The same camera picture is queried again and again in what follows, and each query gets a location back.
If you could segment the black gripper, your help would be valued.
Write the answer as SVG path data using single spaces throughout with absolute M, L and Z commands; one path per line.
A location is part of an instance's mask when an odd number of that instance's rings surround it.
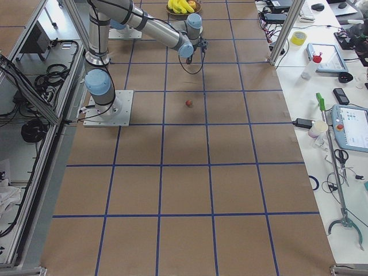
M 202 52 L 206 52 L 207 48 L 208 48 L 208 41 L 207 39 L 200 37 L 200 40 L 198 42 L 198 48 L 201 49 Z M 192 56 L 191 57 L 187 57 L 186 58 L 186 64 L 191 64 L 192 63 Z

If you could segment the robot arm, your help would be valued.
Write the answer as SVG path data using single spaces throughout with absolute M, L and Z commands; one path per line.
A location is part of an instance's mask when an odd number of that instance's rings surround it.
M 89 1 L 89 48 L 85 54 L 85 85 L 98 114 L 114 113 L 119 107 L 112 76 L 109 73 L 108 39 L 112 21 L 140 31 L 176 50 L 179 58 L 191 63 L 197 49 L 205 52 L 208 42 L 202 38 L 202 18 L 194 13 L 172 24 L 155 18 L 133 1 Z

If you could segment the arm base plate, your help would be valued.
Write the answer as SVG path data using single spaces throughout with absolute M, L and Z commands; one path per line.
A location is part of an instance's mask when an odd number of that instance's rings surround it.
M 109 39 L 110 40 L 140 40 L 142 33 L 136 29 L 126 26 L 123 29 L 110 28 Z
M 131 119 L 133 90 L 116 90 L 116 98 L 111 108 L 109 105 L 96 105 L 90 96 L 89 105 L 94 105 L 86 111 L 84 127 L 128 127 Z

